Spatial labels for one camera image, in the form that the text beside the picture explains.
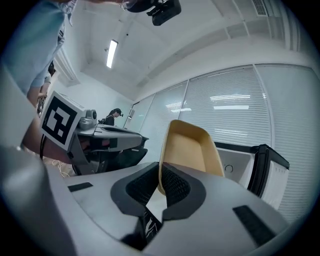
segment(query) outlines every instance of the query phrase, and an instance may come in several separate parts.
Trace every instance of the cardboard tray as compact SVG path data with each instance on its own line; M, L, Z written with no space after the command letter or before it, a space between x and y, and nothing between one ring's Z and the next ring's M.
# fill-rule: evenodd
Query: cardboard tray
M201 172L225 176L218 150L209 133L181 120L171 121L162 145L158 189L165 195L161 182L162 163L177 164Z

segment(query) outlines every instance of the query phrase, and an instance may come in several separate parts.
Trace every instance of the white box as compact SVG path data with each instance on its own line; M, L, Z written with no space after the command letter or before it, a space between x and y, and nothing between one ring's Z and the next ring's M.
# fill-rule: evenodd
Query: white box
M67 95L56 91L52 92L47 101L41 115L41 131L67 151L80 118L86 116L86 109Z

